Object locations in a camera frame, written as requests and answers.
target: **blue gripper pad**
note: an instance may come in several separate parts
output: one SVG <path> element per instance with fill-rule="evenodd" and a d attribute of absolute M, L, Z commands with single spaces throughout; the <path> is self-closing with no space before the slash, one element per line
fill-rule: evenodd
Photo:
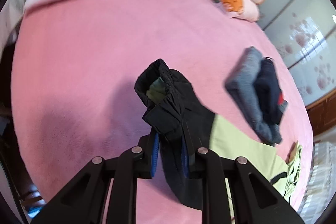
<path fill-rule="evenodd" d="M 155 134 L 155 139 L 154 139 L 154 145 L 153 145 L 153 151 L 152 151 L 152 160 L 151 160 L 151 176 L 152 178 L 155 175 L 156 172 L 156 165 L 158 164 L 158 155 L 159 155 L 159 135 L 158 133 Z"/>
<path fill-rule="evenodd" d="M 187 178 L 189 177 L 189 162 L 188 162 L 187 145 L 185 144 L 184 137 L 182 137 L 181 160 L 182 160 L 183 174 Z"/>

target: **wooden frame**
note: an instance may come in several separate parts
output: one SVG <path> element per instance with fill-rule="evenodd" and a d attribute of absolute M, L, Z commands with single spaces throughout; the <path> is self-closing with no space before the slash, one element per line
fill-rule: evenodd
<path fill-rule="evenodd" d="M 313 107 L 323 103 L 324 101 L 326 101 L 327 99 L 329 99 L 330 97 L 332 97 L 334 94 L 336 94 L 336 88 L 334 88 L 332 91 L 330 91 L 327 95 L 323 96 L 322 98 L 318 99 L 317 101 L 311 103 L 310 105 L 306 106 L 306 110 L 310 110 Z"/>

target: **bed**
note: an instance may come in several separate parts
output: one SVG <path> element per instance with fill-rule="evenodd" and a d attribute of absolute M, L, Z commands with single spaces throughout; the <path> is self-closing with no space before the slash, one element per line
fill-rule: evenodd
<path fill-rule="evenodd" d="M 12 110 L 21 156 L 42 197 L 49 201 L 93 157 L 118 156 L 149 133 L 134 83 L 157 58 L 182 72 L 204 105 L 258 140 L 223 87 L 249 46 L 274 59 L 289 102 L 278 155 L 288 160 L 296 141 L 303 146 L 291 198 L 297 210 L 312 157 L 303 101 L 258 25 L 226 18 L 207 0 L 67 0 L 25 15 L 13 60 Z M 137 191 L 139 223 L 200 222 L 201 211 L 178 203 L 160 164 Z"/>

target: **gray folded cloth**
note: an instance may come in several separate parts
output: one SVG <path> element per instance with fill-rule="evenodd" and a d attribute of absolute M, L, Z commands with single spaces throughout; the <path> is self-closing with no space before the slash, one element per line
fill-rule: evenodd
<path fill-rule="evenodd" d="M 247 48 L 236 68 L 226 80 L 225 88 L 261 141 L 268 145 L 274 145 L 282 141 L 279 126 L 263 121 L 263 114 L 253 86 L 262 59 L 261 52 L 255 47 Z"/>

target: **floral pattern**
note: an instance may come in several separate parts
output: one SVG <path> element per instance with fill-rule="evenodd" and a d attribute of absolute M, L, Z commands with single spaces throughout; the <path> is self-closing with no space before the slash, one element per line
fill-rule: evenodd
<path fill-rule="evenodd" d="M 266 0 L 260 11 L 258 24 L 283 58 L 305 105 L 335 88 L 336 10 L 330 0 Z"/>

